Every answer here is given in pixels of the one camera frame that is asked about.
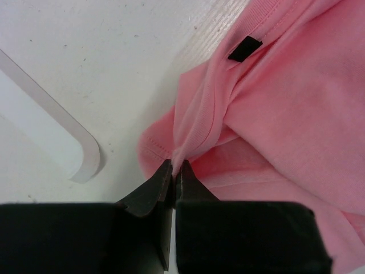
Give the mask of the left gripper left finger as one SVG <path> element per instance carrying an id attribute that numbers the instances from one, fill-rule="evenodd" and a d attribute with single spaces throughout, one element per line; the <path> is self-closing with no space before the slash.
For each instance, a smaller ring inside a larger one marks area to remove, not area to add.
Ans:
<path id="1" fill-rule="evenodd" d="M 152 215 L 170 219 L 172 198 L 172 163 L 167 159 L 148 180 L 116 203 L 116 213 L 141 219 Z"/>

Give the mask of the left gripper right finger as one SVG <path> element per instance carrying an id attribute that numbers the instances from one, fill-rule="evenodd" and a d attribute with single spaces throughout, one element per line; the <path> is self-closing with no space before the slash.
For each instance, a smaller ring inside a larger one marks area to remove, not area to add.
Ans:
<path id="1" fill-rule="evenodd" d="M 198 180 L 188 160 L 183 161 L 175 179 L 175 204 L 181 201 L 219 201 L 219 199 Z"/>

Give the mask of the pink t shirt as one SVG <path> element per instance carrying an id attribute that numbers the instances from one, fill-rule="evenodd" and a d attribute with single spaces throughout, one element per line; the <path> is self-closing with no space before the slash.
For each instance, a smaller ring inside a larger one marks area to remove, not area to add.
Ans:
<path id="1" fill-rule="evenodd" d="M 334 272 L 364 266 L 364 2 L 250 1 L 138 158 L 146 177 L 188 159 L 222 200 L 302 203 Z"/>

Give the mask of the white clothes rack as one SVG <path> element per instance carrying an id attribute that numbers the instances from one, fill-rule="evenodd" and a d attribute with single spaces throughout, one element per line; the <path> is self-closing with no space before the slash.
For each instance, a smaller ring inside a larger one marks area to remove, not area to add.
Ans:
<path id="1" fill-rule="evenodd" d="M 69 180 L 85 183 L 97 173 L 95 138 L 4 52 L 1 115 L 47 152 Z"/>

